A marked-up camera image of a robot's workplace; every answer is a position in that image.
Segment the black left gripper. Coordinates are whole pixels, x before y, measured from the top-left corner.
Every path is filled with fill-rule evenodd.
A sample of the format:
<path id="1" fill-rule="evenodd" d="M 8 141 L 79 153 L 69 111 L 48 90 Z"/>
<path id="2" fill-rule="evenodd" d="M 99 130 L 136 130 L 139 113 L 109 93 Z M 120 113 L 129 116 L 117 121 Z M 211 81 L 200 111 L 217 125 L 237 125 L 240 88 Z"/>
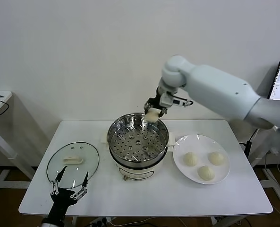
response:
<path id="1" fill-rule="evenodd" d="M 51 181 L 51 199 L 53 201 L 53 205 L 48 214 L 48 218 L 56 221 L 63 221 L 69 206 L 74 205 L 76 203 L 75 200 L 80 200 L 85 194 L 87 194 L 88 172 L 86 173 L 78 192 L 75 193 L 72 190 L 63 188 L 58 189 L 66 168 L 67 166 L 64 166 L 62 170 L 57 173 L 56 178 Z"/>

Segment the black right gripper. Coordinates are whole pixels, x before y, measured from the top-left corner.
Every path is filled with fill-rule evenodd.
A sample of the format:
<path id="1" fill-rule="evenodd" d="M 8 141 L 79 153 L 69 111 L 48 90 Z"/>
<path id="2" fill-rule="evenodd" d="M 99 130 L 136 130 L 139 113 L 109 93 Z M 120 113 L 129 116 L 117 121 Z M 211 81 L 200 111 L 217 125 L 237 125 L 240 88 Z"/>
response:
<path id="1" fill-rule="evenodd" d="M 159 87 L 156 89 L 156 96 L 149 98 L 144 104 L 144 113 L 147 114 L 150 108 L 161 110 L 158 117 L 161 118 L 167 114 L 167 108 L 160 105 L 161 93 L 159 92 Z"/>

